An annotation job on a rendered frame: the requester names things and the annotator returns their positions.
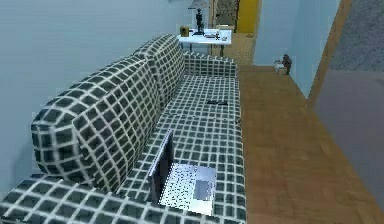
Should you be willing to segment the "black white checked sofa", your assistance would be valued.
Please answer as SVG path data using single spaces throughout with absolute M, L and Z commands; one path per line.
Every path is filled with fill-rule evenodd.
M 45 104 L 31 124 L 39 170 L 0 200 L 0 224 L 246 224 L 240 119 L 232 59 L 154 37 Z M 178 163 L 217 171 L 211 216 L 149 200 L 169 129 Z

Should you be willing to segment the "silver open laptop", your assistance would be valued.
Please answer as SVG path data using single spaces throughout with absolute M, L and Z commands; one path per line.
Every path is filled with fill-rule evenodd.
M 173 130 L 166 132 L 148 171 L 150 201 L 211 216 L 216 191 L 215 168 L 178 163 L 174 159 Z

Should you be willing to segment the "white side table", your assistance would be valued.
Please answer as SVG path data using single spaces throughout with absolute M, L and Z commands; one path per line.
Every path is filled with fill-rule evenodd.
M 194 44 L 218 45 L 220 55 L 224 54 L 224 48 L 232 44 L 232 31 L 224 29 L 205 29 L 203 35 L 195 35 L 196 29 L 190 29 L 187 37 L 181 34 L 177 36 L 182 45 L 188 44 L 192 50 Z

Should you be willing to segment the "black table lamp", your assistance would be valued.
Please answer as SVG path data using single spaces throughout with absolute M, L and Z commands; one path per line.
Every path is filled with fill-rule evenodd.
M 207 3 L 207 0 L 193 0 L 191 5 L 189 6 L 189 9 L 196 9 L 196 24 L 197 24 L 197 31 L 193 33 L 194 36 L 202 36 L 204 34 L 204 24 L 203 24 L 203 15 L 202 10 L 205 8 L 208 8 L 209 4 Z

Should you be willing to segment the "small dark brown statue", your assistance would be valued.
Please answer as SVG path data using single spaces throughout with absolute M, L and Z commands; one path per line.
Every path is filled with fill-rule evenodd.
M 282 64 L 283 64 L 284 67 L 286 68 L 286 74 L 289 74 L 289 73 L 290 73 L 290 70 L 291 70 L 291 67 L 292 67 L 292 60 L 291 60 L 291 58 L 289 57 L 288 54 L 285 54 L 285 55 L 283 56 Z

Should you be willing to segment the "yellow room door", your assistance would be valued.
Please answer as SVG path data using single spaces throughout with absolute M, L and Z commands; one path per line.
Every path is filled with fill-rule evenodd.
M 253 33 L 260 0 L 239 0 L 237 31 Z

